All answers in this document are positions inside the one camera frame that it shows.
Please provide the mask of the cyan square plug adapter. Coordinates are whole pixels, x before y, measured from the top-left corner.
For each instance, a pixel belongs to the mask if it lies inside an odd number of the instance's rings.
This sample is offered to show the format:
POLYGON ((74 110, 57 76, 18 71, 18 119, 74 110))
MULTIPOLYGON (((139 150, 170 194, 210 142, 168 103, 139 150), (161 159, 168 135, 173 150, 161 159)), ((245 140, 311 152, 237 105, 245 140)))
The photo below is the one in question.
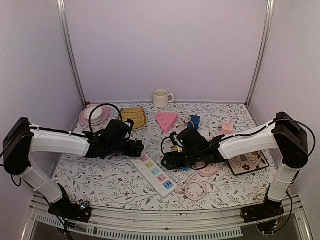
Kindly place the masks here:
POLYGON ((187 170, 190 169, 190 167, 189 166, 184 166, 184 167, 180 167, 179 169, 187 171, 187 170))

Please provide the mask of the round pink power socket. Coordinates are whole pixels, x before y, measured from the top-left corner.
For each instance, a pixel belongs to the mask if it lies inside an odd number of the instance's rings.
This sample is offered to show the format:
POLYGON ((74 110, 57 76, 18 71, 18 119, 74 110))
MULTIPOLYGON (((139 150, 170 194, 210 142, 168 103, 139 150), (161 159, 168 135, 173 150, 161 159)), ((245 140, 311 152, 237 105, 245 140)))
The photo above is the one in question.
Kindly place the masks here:
POLYGON ((201 177, 211 177, 219 168, 216 164, 205 164, 204 162, 198 162, 195 166, 201 177))

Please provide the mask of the dark blue cube socket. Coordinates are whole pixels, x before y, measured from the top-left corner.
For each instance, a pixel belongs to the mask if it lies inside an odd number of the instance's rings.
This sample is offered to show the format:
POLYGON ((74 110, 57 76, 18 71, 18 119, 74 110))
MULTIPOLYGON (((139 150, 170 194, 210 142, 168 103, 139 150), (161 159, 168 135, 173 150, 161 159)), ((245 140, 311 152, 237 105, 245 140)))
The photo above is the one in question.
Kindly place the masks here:
POLYGON ((188 128, 194 128, 196 130, 199 129, 199 125, 200 125, 200 117, 197 115, 190 115, 189 116, 189 121, 187 123, 187 127, 188 128))

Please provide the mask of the pink triangular power socket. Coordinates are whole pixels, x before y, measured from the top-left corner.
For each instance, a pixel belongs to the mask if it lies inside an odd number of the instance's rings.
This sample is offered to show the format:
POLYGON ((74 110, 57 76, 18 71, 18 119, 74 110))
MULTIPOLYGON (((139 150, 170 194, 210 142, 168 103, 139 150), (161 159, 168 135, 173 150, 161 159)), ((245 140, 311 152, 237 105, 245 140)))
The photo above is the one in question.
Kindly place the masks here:
POLYGON ((167 134, 178 119, 178 114, 174 112, 160 112, 155 114, 155 119, 162 131, 167 134))

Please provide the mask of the white power strip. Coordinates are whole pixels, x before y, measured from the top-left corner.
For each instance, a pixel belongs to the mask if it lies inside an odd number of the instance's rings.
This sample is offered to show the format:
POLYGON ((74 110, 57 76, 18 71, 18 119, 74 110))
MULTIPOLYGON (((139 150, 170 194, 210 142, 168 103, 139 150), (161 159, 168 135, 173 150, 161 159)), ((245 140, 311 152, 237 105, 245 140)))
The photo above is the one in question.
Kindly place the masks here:
POLYGON ((148 155, 128 159, 163 199, 173 196, 178 185, 148 155))

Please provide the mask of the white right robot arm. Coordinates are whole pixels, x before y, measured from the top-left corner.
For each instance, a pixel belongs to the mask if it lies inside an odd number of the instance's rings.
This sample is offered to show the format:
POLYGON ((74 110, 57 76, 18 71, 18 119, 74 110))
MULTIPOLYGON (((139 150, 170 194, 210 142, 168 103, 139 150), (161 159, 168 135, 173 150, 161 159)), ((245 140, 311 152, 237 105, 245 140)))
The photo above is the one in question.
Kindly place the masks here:
POLYGON ((312 129, 281 111, 275 118, 255 128, 227 135, 214 136, 207 140, 194 128, 186 128, 173 141, 182 151, 166 152, 161 165, 168 170, 193 167, 196 163, 221 163, 254 152, 278 152, 281 160, 275 161, 277 172, 267 193, 266 201, 259 206, 262 218, 269 218, 278 210, 291 184, 300 170, 308 163, 314 148, 309 148, 309 139, 316 141, 312 129))

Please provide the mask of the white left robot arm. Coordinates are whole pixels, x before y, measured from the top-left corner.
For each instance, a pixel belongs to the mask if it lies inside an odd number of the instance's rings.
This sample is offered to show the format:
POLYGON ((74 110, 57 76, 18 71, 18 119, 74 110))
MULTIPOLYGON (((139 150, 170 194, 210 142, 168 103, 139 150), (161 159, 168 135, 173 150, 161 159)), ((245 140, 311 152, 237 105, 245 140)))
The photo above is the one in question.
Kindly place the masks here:
POLYGON ((132 120, 113 119, 97 132, 79 133, 40 127, 21 117, 3 140, 4 170, 42 194, 63 217, 70 217, 74 205, 64 188, 40 168, 40 157, 67 154, 87 159, 115 155, 139 158, 145 146, 141 140, 131 139, 133 125, 132 120))

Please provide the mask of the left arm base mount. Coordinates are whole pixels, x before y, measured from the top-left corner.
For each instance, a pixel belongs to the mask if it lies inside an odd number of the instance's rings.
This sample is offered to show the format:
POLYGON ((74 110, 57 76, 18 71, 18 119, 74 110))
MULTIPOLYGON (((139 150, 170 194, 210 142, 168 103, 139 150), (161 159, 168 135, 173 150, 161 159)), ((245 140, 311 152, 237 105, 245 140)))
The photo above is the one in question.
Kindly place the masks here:
POLYGON ((91 215, 92 208, 88 201, 71 202, 65 189, 58 183, 62 191, 62 199, 56 203, 51 203, 48 212, 52 215, 68 220, 88 223, 91 215))

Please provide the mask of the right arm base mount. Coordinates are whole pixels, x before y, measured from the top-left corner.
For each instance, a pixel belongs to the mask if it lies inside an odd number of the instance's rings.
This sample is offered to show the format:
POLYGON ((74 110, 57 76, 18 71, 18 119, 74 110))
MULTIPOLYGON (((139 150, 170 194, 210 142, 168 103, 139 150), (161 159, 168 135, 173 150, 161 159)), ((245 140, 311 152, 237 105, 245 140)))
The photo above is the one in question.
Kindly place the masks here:
POLYGON ((245 223, 261 221, 284 214, 282 201, 276 202, 266 198, 263 203, 241 208, 240 216, 245 223))

